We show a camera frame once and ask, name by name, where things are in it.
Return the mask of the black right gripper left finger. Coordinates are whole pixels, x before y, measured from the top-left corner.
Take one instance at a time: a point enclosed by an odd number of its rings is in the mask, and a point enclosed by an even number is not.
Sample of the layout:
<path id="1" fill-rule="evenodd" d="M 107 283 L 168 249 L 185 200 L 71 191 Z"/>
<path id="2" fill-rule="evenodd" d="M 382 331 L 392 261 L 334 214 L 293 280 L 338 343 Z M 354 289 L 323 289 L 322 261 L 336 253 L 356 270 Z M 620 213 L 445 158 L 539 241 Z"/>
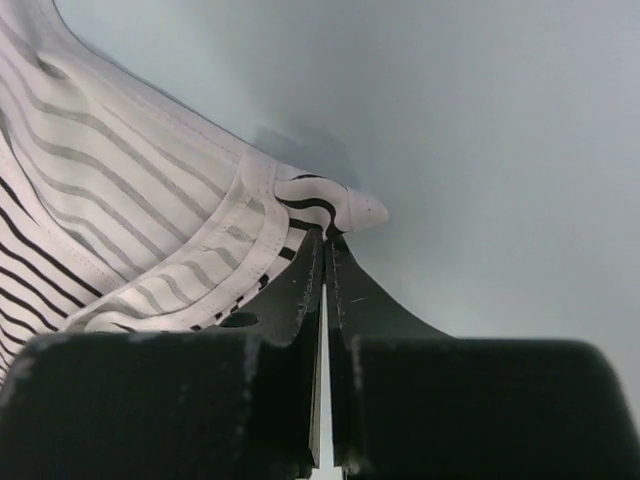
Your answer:
<path id="1" fill-rule="evenodd" d="M 1 391 L 5 479 L 304 479 L 323 242 L 220 327 L 31 341 Z"/>

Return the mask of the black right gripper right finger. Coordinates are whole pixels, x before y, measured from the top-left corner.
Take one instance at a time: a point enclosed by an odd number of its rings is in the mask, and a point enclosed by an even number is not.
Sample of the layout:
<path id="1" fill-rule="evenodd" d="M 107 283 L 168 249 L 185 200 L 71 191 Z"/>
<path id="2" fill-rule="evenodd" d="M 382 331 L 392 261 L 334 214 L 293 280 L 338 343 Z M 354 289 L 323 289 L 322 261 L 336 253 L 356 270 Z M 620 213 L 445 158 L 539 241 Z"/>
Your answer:
<path id="1" fill-rule="evenodd" d="M 635 479 L 639 436 L 595 346 L 448 335 L 325 247 L 334 461 L 347 479 Z"/>

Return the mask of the black white striped tank top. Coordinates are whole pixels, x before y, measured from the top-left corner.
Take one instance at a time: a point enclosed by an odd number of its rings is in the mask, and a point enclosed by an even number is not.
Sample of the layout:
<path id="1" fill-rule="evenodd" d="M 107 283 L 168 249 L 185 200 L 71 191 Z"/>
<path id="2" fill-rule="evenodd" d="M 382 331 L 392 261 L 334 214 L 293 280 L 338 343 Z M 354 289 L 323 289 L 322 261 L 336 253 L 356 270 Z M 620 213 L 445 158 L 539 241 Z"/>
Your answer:
<path id="1" fill-rule="evenodd" d="M 1 5 L 1 367 L 57 332 L 218 326 L 375 198 L 280 163 L 85 47 L 51 1 Z"/>

